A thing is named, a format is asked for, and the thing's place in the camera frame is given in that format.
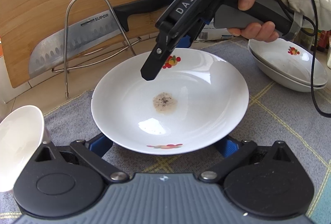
metal wire stand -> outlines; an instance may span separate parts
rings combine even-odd
[[[72,5],[75,3],[75,1],[77,0],[72,0],[71,3],[69,4],[68,8],[67,8],[67,12],[66,12],[66,17],[65,17],[65,26],[64,26],[64,40],[63,40],[63,60],[64,60],[64,68],[63,69],[58,69],[58,70],[55,70],[54,68],[52,69],[52,72],[54,73],[57,73],[57,72],[64,72],[64,81],[65,81],[65,86],[66,86],[66,93],[65,93],[65,96],[66,98],[69,98],[69,91],[68,91],[68,77],[67,77],[67,74],[69,73],[69,70],[75,70],[75,69],[81,69],[81,68],[84,68],[84,67],[88,67],[88,66],[92,66],[92,65],[95,65],[95,64],[98,64],[100,62],[103,62],[105,60],[108,60],[116,55],[118,55],[119,53],[125,51],[126,49],[130,48],[132,54],[134,56],[136,56],[136,53],[133,49],[133,46],[137,43],[139,43],[141,41],[141,38],[138,37],[138,40],[135,41],[134,43],[130,43],[129,39],[127,38],[126,34],[125,34],[125,31],[122,27],[122,25],[120,24],[120,21],[118,20],[115,12],[114,12],[114,9],[113,7],[111,6],[110,2],[108,0],[104,0],[108,7],[109,7],[109,10],[111,12],[111,14],[113,15],[123,37],[124,37],[124,40],[125,42],[122,42],[123,43],[123,47],[120,47],[118,49],[120,49],[119,51],[117,51],[116,53],[110,55],[109,57],[103,59],[103,60],[100,60],[98,62],[94,62],[94,63],[90,63],[90,64],[86,64],[86,65],[78,65],[78,66],[74,66],[74,67],[68,67],[68,61],[67,61],[67,42],[68,42],[68,18],[69,18],[69,12],[70,12],[70,9],[72,7]],[[98,49],[96,51],[93,51],[93,52],[90,52],[90,53],[87,53],[87,54],[84,54],[82,55],[82,57],[85,57],[85,56],[90,56],[94,53],[97,53],[101,50],[103,50],[105,48],[101,48],[101,49]]]

bowl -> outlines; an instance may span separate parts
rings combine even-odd
[[[253,59],[255,60],[256,65],[260,68],[262,72],[264,72],[267,76],[269,76],[272,80],[277,82],[278,84],[281,84],[284,87],[287,87],[289,89],[295,90],[296,92],[311,92],[310,86],[301,84],[299,82],[296,82],[284,75],[282,75],[279,72],[276,72],[274,69],[271,69],[269,66],[261,62],[256,56],[255,53],[252,51],[251,47],[248,44],[248,50],[253,56]],[[320,87],[314,87],[314,91],[322,89],[326,86],[322,85]]]
[[[271,43],[249,40],[254,55],[265,65],[300,84],[311,85],[312,54],[304,48],[278,38]],[[315,59],[314,87],[328,82],[323,65]]]
[[[50,140],[41,110],[22,106],[0,123],[0,192],[11,191],[42,141]]]
[[[146,81],[140,69],[148,55],[117,65],[93,92],[93,119],[110,140],[145,154],[181,154],[219,141],[242,120],[248,87],[230,63],[176,48],[156,79]]]

plaid cloth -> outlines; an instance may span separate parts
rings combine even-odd
[[[250,93],[245,117],[231,133],[235,139],[249,139],[260,146],[284,140],[293,150],[315,186],[307,212],[316,224],[331,222],[331,142],[330,119],[319,116],[309,93],[294,92],[265,76],[254,64],[247,41],[235,38],[204,49],[233,64],[244,76]],[[331,95],[316,92],[317,103],[331,111]],[[70,100],[45,115],[46,126],[55,145],[65,146],[75,139],[90,139],[100,131],[91,115],[92,91]],[[118,168],[134,172],[195,172],[222,160],[213,146],[175,156],[152,156],[114,145],[104,159]],[[0,224],[12,223],[20,216],[11,193],[0,193]]]

bolt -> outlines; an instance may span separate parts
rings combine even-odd
[[[205,171],[201,173],[201,177],[205,180],[213,180],[217,177],[217,173],[213,171]]]
[[[127,178],[127,174],[124,172],[115,172],[110,175],[110,178],[115,181],[122,181]]]

human hand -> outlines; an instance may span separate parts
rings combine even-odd
[[[255,0],[239,0],[238,9],[246,11],[250,9]],[[246,39],[255,39],[258,41],[273,42],[279,38],[279,34],[275,31],[275,24],[271,21],[264,23],[251,23],[245,29],[231,28],[228,31],[234,36],[243,36]]]

